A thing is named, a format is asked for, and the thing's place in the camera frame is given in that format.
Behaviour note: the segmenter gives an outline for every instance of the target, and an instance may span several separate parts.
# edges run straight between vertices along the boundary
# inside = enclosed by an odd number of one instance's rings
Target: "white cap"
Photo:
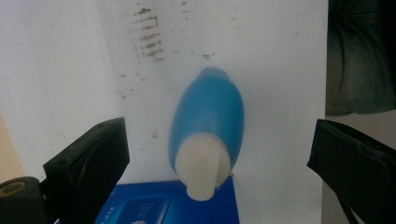
[[[186,138],[176,156],[176,173],[196,201],[213,197],[231,172],[226,146],[211,133],[196,133]]]

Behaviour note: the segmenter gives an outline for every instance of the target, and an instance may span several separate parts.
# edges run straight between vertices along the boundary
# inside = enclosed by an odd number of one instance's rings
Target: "table surface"
[[[167,158],[178,100],[207,66],[241,91],[233,169],[242,223],[319,223],[305,165],[324,118],[327,1],[0,2],[0,112],[27,175],[106,119],[124,116],[121,183],[177,178]]]

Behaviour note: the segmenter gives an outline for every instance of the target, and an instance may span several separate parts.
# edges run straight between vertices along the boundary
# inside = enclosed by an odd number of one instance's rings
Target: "plastic bottle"
[[[244,131],[242,97],[228,75],[204,69],[184,92],[174,116],[169,161],[188,195],[209,200],[230,174]]]

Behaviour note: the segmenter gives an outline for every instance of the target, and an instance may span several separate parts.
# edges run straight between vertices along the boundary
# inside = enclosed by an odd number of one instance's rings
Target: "blue bottle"
[[[204,69],[184,92],[169,139],[169,161],[187,193],[209,200],[233,169],[242,144],[244,107],[218,68]]]

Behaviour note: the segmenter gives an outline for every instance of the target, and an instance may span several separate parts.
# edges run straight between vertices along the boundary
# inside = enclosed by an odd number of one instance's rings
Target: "blue box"
[[[239,223],[233,178],[212,199],[197,202],[180,181],[117,185],[95,224],[210,224]]]

